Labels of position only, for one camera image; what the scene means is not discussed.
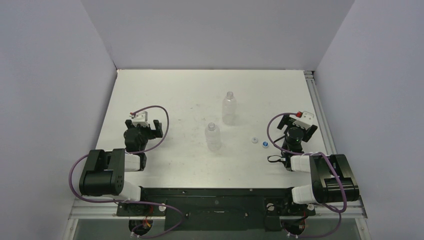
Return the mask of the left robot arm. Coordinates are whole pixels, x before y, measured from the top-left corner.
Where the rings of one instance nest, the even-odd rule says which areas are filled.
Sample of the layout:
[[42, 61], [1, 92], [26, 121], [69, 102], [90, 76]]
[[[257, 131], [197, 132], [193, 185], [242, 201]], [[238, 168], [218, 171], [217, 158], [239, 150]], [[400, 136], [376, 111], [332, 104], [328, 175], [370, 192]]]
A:
[[125, 148], [111, 151], [90, 150], [78, 183], [83, 196], [108, 197], [115, 201], [130, 201], [136, 215], [149, 209], [149, 201], [141, 196], [142, 188], [125, 180], [125, 173], [141, 172], [147, 164], [146, 147], [149, 140], [163, 138], [162, 123], [153, 120], [154, 128], [146, 121], [125, 121]]

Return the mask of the clear bottle blue cap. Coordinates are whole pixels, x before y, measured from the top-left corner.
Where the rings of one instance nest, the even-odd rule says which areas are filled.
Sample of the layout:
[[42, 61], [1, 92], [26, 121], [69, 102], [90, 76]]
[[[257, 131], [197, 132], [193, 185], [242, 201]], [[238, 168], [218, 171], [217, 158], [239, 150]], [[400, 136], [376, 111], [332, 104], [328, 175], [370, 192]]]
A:
[[237, 100], [232, 91], [228, 91], [222, 101], [222, 121], [226, 125], [233, 125], [236, 118]]

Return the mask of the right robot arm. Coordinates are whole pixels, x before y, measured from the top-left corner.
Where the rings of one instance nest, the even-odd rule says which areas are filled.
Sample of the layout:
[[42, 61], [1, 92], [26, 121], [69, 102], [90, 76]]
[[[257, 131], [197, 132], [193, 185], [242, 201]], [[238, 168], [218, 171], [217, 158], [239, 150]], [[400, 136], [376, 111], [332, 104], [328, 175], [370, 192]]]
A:
[[283, 209], [296, 213], [302, 205], [320, 204], [329, 207], [331, 203], [342, 203], [343, 208], [333, 207], [337, 213], [345, 211], [348, 202], [357, 201], [360, 191], [347, 157], [344, 154], [326, 155], [323, 152], [304, 151], [302, 144], [307, 143], [316, 130], [314, 115], [306, 111], [281, 113], [277, 129], [283, 131], [282, 144], [271, 140], [271, 144], [281, 152], [280, 163], [289, 172], [310, 175], [310, 183], [296, 186], [291, 194], [282, 199]]

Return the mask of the clear bottle white cap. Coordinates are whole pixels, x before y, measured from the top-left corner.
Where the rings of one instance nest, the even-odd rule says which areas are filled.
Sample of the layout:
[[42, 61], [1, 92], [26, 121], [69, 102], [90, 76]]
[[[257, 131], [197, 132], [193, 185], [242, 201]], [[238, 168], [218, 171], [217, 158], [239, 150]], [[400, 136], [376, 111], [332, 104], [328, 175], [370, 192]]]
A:
[[222, 146], [221, 131], [217, 124], [210, 122], [205, 128], [206, 145], [210, 151], [218, 151]]

